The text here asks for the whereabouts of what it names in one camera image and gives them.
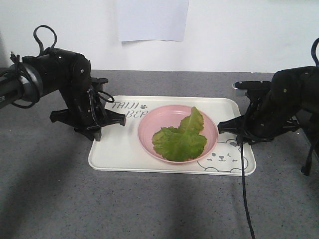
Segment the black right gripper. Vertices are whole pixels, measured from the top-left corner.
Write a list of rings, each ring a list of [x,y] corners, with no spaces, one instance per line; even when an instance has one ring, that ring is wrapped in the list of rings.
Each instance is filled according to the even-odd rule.
[[[256,106],[249,106],[244,116],[221,121],[217,125],[218,132],[238,134],[238,146],[271,142],[281,134],[298,129],[291,118],[300,109],[299,105],[279,104],[271,94],[267,94]]]

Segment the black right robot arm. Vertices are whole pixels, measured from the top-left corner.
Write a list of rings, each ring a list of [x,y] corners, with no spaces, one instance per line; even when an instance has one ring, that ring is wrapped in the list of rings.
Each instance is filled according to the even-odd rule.
[[[276,72],[271,81],[240,81],[234,88],[250,100],[246,113],[221,121],[219,133],[232,133],[238,141],[255,144],[299,129],[293,116],[300,110],[319,113],[319,69],[315,66]]]

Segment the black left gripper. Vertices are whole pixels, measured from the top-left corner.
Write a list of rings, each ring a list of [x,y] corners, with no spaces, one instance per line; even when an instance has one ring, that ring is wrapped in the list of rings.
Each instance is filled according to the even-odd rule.
[[[59,90],[67,108],[52,111],[50,120],[61,122],[74,127],[74,131],[87,137],[90,141],[100,141],[102,127],[119,124],[126,125],[126,115],[104,109],[101,100],[110,100],[101,96],[108,93],[103,91],[101,84],[92,84],[84,89],[71,86]]]

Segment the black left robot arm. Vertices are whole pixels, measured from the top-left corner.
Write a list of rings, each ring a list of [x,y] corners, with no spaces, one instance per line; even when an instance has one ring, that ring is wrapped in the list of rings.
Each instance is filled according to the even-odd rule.
[[[50,120],[59,121],[91,141],[101,139],[102,128],[126,124],[124,114],[105,109],[103,101],[114,98],[103,92],[108,79],[91,77],[91,63],[82,54],[62,49],[46,49],[37,57],[11,54],[13,65],[0,75],[0,106],[21,109],[59,91],[67,106],[52,111]]]

